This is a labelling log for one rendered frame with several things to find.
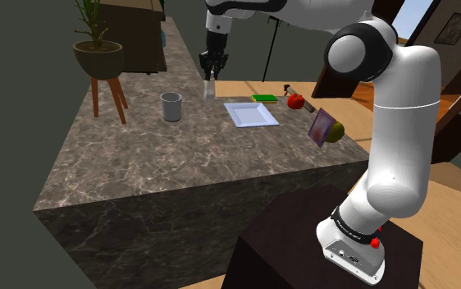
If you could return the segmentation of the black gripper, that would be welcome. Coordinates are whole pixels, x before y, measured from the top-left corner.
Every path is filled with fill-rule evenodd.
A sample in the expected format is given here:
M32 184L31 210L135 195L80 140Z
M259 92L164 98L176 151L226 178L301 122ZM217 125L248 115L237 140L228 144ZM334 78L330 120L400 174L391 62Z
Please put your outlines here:
M228 34L207 31L206 51L199 54L199 63L204 71L204 79L210 80L214 65L214 79L217 80L221 70L225 67L229 55L225 53Z

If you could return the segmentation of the clear drinking glass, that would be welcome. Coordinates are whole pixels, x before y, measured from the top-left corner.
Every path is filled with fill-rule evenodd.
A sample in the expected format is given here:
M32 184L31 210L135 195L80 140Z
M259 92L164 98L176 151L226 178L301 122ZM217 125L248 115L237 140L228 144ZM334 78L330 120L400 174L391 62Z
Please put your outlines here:
M215 80L204 80L204 90L203 90L203 100L208 101L210 99L215 99L216 97L216 89L215 89Z

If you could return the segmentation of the thin black lamp pole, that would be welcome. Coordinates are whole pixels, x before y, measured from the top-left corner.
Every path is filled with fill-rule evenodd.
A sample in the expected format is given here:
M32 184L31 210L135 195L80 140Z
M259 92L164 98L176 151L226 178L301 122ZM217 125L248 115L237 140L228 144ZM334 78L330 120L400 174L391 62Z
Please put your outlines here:
M269 24L270 21L275 21L275 26L274 26L274 30L273 30L273 34L272 34L272 40L271 40L270 48L269 48L268 55L267 55L267 61L266 61L265 67L264 67L263 75L262 75L262 82L264 82L266 80L266 77L267 77L267 71L268 71L268 67L269 67L269 64L270 64L270 61L271 61L271 57L272 57L272 50L274 48L277 31L278 31L278 28L279 28L280 23L281 23L281 20L274 17L274 16L269 16L268 17L267 23Z

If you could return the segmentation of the grey cup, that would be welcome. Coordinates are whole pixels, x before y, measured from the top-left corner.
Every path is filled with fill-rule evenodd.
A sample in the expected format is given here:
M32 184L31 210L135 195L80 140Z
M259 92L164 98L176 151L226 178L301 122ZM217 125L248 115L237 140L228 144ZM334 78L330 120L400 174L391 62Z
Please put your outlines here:
M182 96L176 92L165 92L160 95L162 116L167 122L178 122L181 119Z

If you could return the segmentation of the white square plate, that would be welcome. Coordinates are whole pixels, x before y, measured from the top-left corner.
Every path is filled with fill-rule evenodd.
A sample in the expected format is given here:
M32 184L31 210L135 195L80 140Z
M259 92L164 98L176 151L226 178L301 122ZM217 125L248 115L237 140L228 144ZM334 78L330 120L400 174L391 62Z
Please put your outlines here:
M237 128L279 126L262 103L224 103L224 106Z

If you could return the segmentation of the dark wooden cabinet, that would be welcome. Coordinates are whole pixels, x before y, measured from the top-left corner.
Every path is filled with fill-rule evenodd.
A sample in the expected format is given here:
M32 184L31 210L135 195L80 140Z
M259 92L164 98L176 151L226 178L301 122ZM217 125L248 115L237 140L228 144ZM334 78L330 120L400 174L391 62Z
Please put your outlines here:
M167 70L162 46L164 11L160 0L100 0L99 19L105 40L124 48L124 72Z

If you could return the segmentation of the red tomato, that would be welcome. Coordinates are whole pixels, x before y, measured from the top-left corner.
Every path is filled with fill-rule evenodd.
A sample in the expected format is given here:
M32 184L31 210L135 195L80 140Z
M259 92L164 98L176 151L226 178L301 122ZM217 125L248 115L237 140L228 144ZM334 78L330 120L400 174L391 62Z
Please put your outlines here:
M301 109L304 106L305 100L299 94L291 94L287 100L287 105L291 109Z

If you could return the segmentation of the wooden rolling pin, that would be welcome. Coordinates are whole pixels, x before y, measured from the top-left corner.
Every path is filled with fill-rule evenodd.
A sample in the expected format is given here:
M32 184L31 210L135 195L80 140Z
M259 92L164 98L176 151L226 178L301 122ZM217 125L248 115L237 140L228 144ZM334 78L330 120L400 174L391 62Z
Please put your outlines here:
M305 100L301 94L298 94L297 91L291 87L291 85L284 85L284 91L285 91L285 96L287 95L291 96L293 94L293 95L300 97L304 101L304 108L310 113L313 113L316 111L316 108L311 103L309 103L307 100Z

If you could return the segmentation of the potted plant on wooden stand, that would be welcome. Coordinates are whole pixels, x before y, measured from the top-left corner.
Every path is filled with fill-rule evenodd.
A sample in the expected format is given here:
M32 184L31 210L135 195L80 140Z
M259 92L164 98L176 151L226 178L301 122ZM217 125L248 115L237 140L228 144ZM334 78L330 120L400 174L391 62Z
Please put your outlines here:
M128 108L126 97L121 88L119 76L125 65L124 48L121 44L104 40L107 28L100 30L103 23L99 19L101 0L74 0L75 7L80 12L79 20L85 23L87 30L74 30L77 34L86 34L89 40L73 44L75 59L80 67L90 77L90 90L94 117L98 117L98 82L106 81L112 93L122 124L126 124L124 110Z

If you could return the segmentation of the yellow-green fruit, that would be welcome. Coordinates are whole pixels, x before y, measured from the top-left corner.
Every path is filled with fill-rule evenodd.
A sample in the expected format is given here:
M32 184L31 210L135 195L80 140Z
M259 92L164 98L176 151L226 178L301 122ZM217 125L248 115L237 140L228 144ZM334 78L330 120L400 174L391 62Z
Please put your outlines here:
M340 122L335 122L333 127L330 129L325 141L327 143L335 143L340 140L345 134L344 125Z

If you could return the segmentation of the dark robot stand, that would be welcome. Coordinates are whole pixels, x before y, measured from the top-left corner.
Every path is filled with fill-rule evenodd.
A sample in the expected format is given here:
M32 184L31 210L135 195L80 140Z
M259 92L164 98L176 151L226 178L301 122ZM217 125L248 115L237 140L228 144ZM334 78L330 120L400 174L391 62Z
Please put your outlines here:
M383 225L386 270L375 286L327 260L317 224L345 199L334 186L283 193L239 235L221 289L418 289L423 243Z

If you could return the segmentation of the framed wall picture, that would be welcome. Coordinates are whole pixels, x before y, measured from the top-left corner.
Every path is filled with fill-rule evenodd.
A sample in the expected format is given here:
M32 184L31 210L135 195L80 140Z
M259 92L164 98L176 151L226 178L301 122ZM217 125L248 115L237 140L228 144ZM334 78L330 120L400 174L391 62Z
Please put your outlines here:
M434 40L435 44L456 45L461 38L461 13L455 12Z

